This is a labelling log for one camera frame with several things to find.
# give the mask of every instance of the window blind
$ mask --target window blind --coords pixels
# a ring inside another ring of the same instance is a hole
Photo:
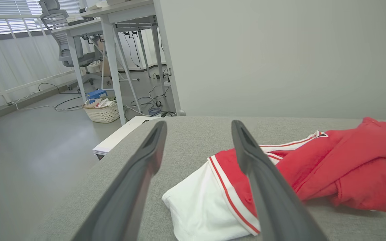
[[[30,31],[41,31],[38,18],[30,15],[41,15],[40,0],[0,0],[0,15],[25,15],[25,22]],[[79,14],[79,0],[59,0],[60,9],[65,9],[69,15]],[[26,32],[22,18],[0,19],[0,34],[13,32]]]

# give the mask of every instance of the desk leg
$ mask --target desk leg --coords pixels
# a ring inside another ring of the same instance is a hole
[[[83,79],[81,78],[80,65],[78,64],[77,51],[75,50],[74,37],[71,37],[69,31],[66,33],[66,39],[68,40],[69,53],[71,54],[72,64],[74,65],[75,76],[77,77],[78,86],[80,87],[81,97],[83,103],[86,102],[86,92],[84,91]]]
[[[115,54],[115,42],[114,42],[114,30],[112,24],[108,19],[108,15],[101,15],[101,24],[102,31],[104,32],[105,46],[107,48],[107,58],[108,64],[110,66],[111,78],[113,81],[113,88],[115,97],[117,100],[118,112],[120,113],[120,122],[124,125],[124,111],[123,111],[123,101],[121,99],[121,90],[120,82],[118,79],[118,70],[117,70],[117,58]]]
[[[101,71],[101,89],[104,88],[104,68],[105,68],[105,43],[104,43],[104,51],[102,52],[102,71]]]
[[[145,54],[144,41],[142,40],[141,30],[138,30],[138,33],[139,33],[139,42],[141,43],[141,48],[142,48],[142,54],[144,55],[145,66],[147,67],[148,78],[151,78],[150,70],[148,69],[147,56]]]
[[[160,44],[159,44],[159,34],[157,33],[157,25],[152,25],[151,31],[153,33],[154,49],[156,51],[156,58],[157,58],[157,67],[159,68],[160,82],[162,84],[162,94],[164,97],[166,97],[165,80],[164,80],[164,74],[162,71],[162,59],[160,57]]]
[[[139,102],[138,102],[138,98],[136,98],[135,90],[133,89],[132,79],[130,78],[129,67],[127,67],[127,64],[126,64],[126,57],[124,56],[123,48],[121,47],[120,37],[118,36],[118,32],[115,24],[113,24],[113,29],[114,29],[113,34],[115,36],[115,41],[116,41],[115,45],[117,46],[118,56],[120,57],[124,72],[126,73],[127,81],[129,81],[130,89],[132,90],[133,98],[135,99],[136,106],[138,107],[138,111],[142,112],[141,106],[139,105]]]

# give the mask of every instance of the red and white clothing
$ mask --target red and white clothing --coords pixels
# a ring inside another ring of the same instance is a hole
[[[355,129],[316,131],[260,148],[300,200],[386,212],[386,122],[366,117]],[[234,149],[221,151],[162,197],[178,240],[228,240],[260,232],[248,178]]]

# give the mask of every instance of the chair backrest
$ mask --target chair backrest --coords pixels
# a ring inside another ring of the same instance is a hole
[[[40,5],[43,9],[43,14],[40,16],[41,21],[58,43],[59,60],[62,61],[63,65],[72,67],[72,58],[69,51],[66,33],[54,32],[56,29],[68,26],[68,21],[66,20],[66,18],[69,17],[68,13],[63,9],[60,9],[60,5],[57,0],[40,0]],[[81,40],[79,38],[75,38],[74,41],[77,57],[82,58],[83,46],[81,45]]]

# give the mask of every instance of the white cable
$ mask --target white cable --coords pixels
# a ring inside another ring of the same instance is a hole
[[[131,109],[131,110],[133,110],[133,111],[135,111],[134,109],[133,109],[133,107],[136,107],[136,105],[135,106],[127,106],[127,105],[123,105],[124,107],[126,107],[126,108],[129,108],[129,109]],[[143,116],[151,116],[151,115],[146,115],[146,114],[142,114],[141,112],[139,112],[139,111],[135,111],[136,113],[138,113],[138,114],[141,114],[141,115],[143,115]]]
[[[82,107],[79,107],[79,108],[75,108],[75,109],[57,109],[55,106],[49,106],[49,105],[43,105],[43,106],[39,106],[39,107],[33,107],[33,108],[23,108],[23,109],[19,109],[19,107],[17,106],[17,102],[19,102],[21,99],[26,99],[28,98],[29,96],[32,96],[36,93],[32,93],[30,95],[27,95],[26,97],[23,97],[23,98],[20,98],[18,99],[16,102],[14,102],[14,104],[16,105],[16,109],[18,111],[24,111],[24,110],[33,110],[33,109],[38,109],[38,108],[43,108],[43,107],[50,107],[50,108],[53,108],[55,111],[75,111],[75,110],[79,110],[79,109],[82,109]]]
[[[153,87],[153,89],[150,90],[150,91],[148,92],[148,97],[152,98],[152,97],[151,97],[151,92],[154,90],[155,87]]]
[[[23,111],[23,110],[38,109],[38,108],[42,108],[42,107],[51,107],[51,108],[54,108],[54,106],[44,105],[44,106],[39,106],[39,107],[34,107],[34,108],[23,108],[23,109],[19,109],[19,107],[17,106],[17,102],[19,102],[21,99],[26,99],[26,98],[28,98],[29,96],[34,95],[34,94],[35,94],[35,93],[32,93],[32,94],[30,94],[30,95],[28,95],[28,96],[26,96],[26,97],[20,98],[20,99],[18,99],[16,102],[14,102],[14,104],[16,105],[16,109],[17,109],[18,111]]]

